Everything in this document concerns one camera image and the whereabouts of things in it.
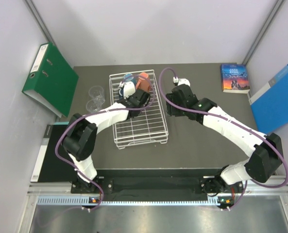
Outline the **dark blue mug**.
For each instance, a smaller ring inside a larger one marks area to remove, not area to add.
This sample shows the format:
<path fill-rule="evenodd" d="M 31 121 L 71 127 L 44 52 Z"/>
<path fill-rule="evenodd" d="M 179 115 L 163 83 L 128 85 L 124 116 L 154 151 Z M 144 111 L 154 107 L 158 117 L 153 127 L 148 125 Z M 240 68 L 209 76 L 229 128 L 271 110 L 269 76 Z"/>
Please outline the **dark blue mug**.
<path fill-rule="evenodd" d="M 124 92 L 122 88 L 119 90 L 119 99 L 124 99 Z"/>

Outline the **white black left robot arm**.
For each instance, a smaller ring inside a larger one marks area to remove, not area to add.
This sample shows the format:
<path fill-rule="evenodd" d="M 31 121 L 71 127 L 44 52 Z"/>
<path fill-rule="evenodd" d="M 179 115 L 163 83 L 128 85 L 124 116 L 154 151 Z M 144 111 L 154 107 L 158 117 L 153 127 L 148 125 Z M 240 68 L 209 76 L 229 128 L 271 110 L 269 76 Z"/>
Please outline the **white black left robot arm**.
<path fill-rule="evenodd" d="M 97 171 L 92 161 L 97 134 L 108 127 L 137 117 L 141 109 L 150 101 L 150 94 L 142 89 L 136 90 L 126 99 L 119 99 L 103 113 L 91 115 L 80 121 L 67 132 L 62 146 L 77 167 L 77 188 L 94 192 L 98 188 Z"/>

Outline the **teal mug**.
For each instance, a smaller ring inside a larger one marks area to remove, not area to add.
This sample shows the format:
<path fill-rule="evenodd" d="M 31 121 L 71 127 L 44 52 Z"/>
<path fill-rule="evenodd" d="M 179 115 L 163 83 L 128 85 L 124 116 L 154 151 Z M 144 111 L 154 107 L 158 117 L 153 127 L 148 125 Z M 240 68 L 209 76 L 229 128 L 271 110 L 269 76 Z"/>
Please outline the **teal mug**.
<path fill-rule="evenodd" d="M 136 86 L 136 84 L 137 84 L 136 77 L 134 77 L 132 73 L 124 74 L 123 79 L 124 79 L 124 83 L 132 82 L 134 84 L 134 86 Z"/>

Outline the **clear heavy-base glass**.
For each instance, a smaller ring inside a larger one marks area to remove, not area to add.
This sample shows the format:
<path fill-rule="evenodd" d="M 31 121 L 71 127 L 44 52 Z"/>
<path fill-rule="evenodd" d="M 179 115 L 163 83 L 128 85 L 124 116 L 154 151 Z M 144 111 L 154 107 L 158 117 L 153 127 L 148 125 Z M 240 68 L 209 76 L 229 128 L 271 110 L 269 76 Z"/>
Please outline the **clear heavy-base glass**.
<path fill-rule="evenodd" d="M 85 107 L 89 113 L 95 113 L 102 109 L 102 105 L 99 102 L 95 102 L 94 100 L 89 100 Z"/>

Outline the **clear faceted plastic cup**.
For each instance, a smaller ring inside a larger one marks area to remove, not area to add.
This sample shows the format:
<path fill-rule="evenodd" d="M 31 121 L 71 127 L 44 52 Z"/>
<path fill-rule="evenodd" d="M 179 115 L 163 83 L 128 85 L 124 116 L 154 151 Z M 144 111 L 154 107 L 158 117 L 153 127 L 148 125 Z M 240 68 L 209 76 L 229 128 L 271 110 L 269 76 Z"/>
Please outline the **clear faceted plastic cup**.
<path fill-rule="evenodd" d="M 96 103 L 103 104 L 105 102 L 104 89 L 101 86 L 91 87 L 88 93 Z"/>

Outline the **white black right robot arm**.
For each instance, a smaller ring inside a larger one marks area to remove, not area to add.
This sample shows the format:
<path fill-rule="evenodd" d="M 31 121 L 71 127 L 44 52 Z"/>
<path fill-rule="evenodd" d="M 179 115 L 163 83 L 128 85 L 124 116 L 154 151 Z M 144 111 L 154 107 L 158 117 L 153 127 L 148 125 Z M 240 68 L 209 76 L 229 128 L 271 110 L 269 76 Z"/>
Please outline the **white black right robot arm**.
<path fill-rule="evenodd" d="M 214 178 L 207 179 L 211 185 L 209 191 L 226 192 L 234 184 L 247 180 L 265 183 L 282 164 L 282 140 L 277 134 L 247 128 L 210 99 L 199 100 L 187 84 L 175 86 L 165 97 L 169 116 L 186 116 L 213 129 L 248 156 L 237 164 L 224 166 Z"/>

